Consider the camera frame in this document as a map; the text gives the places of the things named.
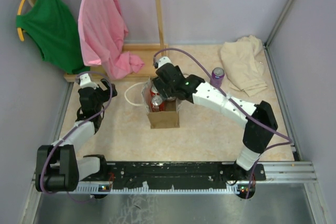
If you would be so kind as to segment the purple soda can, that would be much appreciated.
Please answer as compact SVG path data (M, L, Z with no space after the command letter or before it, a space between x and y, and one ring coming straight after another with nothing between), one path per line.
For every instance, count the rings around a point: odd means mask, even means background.
M212 70L210 84L216 88L220 88L224 80L224 69L221 67L216 67Z

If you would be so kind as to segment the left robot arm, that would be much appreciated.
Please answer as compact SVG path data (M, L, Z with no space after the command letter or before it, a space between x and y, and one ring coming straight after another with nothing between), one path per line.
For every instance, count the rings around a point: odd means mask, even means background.
M43 193L74 191L84 179L103 180L109 167L103 155L86 155L76 158L76 153L100 129L105 109L117 96L114 84L101 79L102 89L91 80L88 73L78 77L80 108L73 127L59 140L42 145L37 150L35 188Z

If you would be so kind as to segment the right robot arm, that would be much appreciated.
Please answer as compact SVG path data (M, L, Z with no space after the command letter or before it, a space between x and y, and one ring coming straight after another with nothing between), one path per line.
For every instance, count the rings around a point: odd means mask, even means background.
M153 84L165 99L177 98L221 113L244 129L243 148L233 166L226 171L227 180L245 180L253 174L253 165L264 153L278 128L269 103L253 104L222 94L209 82L196 75L183 76L171 62L155 63Z

